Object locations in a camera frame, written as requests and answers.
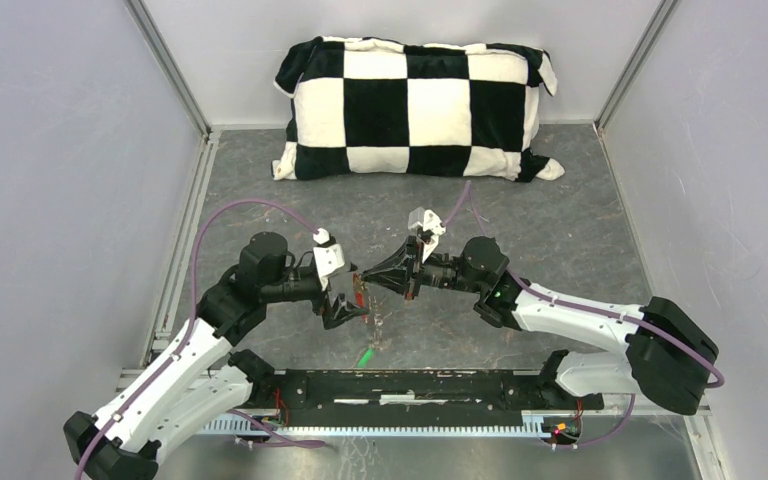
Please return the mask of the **red key tag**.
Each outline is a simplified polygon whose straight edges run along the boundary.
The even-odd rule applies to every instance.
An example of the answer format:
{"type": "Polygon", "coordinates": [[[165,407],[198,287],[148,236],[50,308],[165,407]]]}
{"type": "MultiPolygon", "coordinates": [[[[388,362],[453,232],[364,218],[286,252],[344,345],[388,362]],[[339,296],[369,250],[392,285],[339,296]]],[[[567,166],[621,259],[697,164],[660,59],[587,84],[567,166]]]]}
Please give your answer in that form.
{"type": "Polygon", "coordinates": [[[353,275],[353,289],[355,292],[355,300],[358,306],[365,305],[365,286],[359,274],[353,275]]]}

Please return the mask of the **green key tag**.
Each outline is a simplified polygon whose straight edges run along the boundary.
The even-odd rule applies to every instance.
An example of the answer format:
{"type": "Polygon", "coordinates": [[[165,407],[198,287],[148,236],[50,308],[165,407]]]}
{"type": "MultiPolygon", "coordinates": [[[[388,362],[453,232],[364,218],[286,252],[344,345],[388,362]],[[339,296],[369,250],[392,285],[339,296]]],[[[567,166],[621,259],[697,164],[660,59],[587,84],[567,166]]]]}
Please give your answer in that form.
{"type": "Polygon", "coordinates": [[[375,350],[373,348],[367,348],[358,359],[356,367],[360,369],[365,368],[370,362],[370,360],[372,359],[372,357],[374,356],[374,354],[375,354],[375,350]]]}

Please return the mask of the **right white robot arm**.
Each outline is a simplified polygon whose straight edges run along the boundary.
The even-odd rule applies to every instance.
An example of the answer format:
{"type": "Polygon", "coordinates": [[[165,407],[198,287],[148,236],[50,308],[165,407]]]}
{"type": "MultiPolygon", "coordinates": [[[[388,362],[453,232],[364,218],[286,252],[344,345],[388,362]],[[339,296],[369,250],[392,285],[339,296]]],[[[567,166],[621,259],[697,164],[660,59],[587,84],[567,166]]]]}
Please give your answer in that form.
{"type": "Polygon", "coordinates": [[[473,237],[461,254],[449,255],[411,236],[361,278],[407,300],[423,287],[475,294],[474,310],[495,328],[594,347],[555,352],[547,361],[537,392],[551,408],[591,394],[628,394],[690,416],[706,389],[724,383],[714,367],[715,342],[675,302],[654,296],[646,305],[604,303],[544,288],[513,274],[490,237],[473,237]]]}

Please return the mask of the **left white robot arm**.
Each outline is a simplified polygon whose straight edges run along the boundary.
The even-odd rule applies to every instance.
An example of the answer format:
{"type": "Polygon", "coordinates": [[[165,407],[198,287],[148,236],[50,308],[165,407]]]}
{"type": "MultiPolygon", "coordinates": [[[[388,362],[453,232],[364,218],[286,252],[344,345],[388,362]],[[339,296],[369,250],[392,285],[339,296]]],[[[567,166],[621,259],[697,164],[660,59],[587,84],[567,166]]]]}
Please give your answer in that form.
{"type": "Polygon", "coordinates": [[[76,478],[152,479],[209,422],[244,403],[266,405],[274,381],[242,354],[214,379],[196,380],[265,320],[268,305],[308,301],[327,329],[364,314],[344,295],[329,295],[330,278],[356,265],[327,231],[313,239],[311,262],[298,266],[283,236],[254,235],[238,263],[204,293],[182,330],[136,380],[95,413],[76,412],[67,420],[76,478]]]}

